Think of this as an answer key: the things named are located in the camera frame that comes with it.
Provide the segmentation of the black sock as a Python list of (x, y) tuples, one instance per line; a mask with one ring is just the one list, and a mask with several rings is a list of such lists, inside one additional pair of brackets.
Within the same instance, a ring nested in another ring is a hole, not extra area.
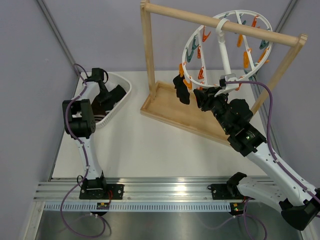
[(176, 89), (176, 97), (185, 105), (190, 104), (190, 93), (184, 83), (184, 76), (177, 75), (173, 79), (174, 88)]

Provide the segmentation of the white round clip hanger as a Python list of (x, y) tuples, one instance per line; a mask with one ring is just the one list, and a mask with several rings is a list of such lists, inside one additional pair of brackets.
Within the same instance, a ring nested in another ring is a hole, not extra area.
[[(227, 12), (220, 13), (215, 16), (215, 18), (222, 20), (226, 23), (230, 19), (236, 20), (237, 23), (245, 25), (248, 21), (252, 21), (251, 27), (257, 29), (265, 29), (267, 31), (272, 31), (272, 25), (270, 22), (261, 14), (251, 11), (251, 10), (231, 10)], [(204, 44), (206, 40), (211, 35), (211, 31), (206, 31), (205, 25), (200, 25), (193, 34), (187, 40), (184, 50), (182, 52), (181, 63), (179, 64), (179, 77), (182, 78), (182, 86), (189, 91), (198, 89), (202, 90), (204, 88), (216, 87), (217, 85), (210, 79), (207, 73), (206, 59), (205, 59), (205, 49)], [(226, 46), (226, 32), (219, 27), (215, 31), (215, 35), (218, 42), (220, 59), (222, 61), (222, 67), (225, 75), (230, 75), (232, 73), (230, 65), (230, 56), (228, 55)], [(243, 70), (242, 75), (236, 77), (232, 76), (233, 80), (247, 80), (251, 78), (257, 71), (266, 63), (269, 62), (268, 57), (273, 48), (273, 44), (267, 40), (261, 40), (259, 45), (260, 57), (254, 58), (252, 51), (253, 48), (248, 43), (247, 37), (243, 34), (237, 34), (236, 46), (238, 48), (243, 48)], [(193, 59), (200, 61), (200, 70), (198, 75), (193, 77), (187, 71), (187, 64), (193, 61)]]

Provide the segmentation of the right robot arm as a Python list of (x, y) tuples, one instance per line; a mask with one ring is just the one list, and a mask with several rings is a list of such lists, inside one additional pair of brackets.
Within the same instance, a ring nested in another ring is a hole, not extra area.
[(212, 112), (228, 136), (230, 146), (261, 168), (276, 187), (258, 183), (238, 172), (227, 181), (227, 193), (232, 198), (241, 195), (258, 200), (280, 212), (294, 229), (303, 231), (320, 212), (320, 190), (301, 177), (268, 146), (268, 140), (250, 124), (253, 112), (245, 99), (228, 100), (227, 94), (217, 94), (211, 87), (193, 91), (203, 112)]

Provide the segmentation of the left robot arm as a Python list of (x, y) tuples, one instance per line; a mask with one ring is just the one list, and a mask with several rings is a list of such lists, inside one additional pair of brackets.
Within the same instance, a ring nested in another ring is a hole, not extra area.
[(99, 100), (111, 97), (104, 83), (108, 79), (105, 70), (93, 68), (91, 75), (83, 80), (80, 93), (62, 102), (65, 132), (75, 140), (83, 165), (84, 176), (77, 182), (80, 186), (79, 198), (82, 200), (111, 200), (113, 197), (112, 188), (107, 185), (95, 150), (93, 134), (96, 131), (96, 120), (90, 100), (94, 90), (99, 90)]

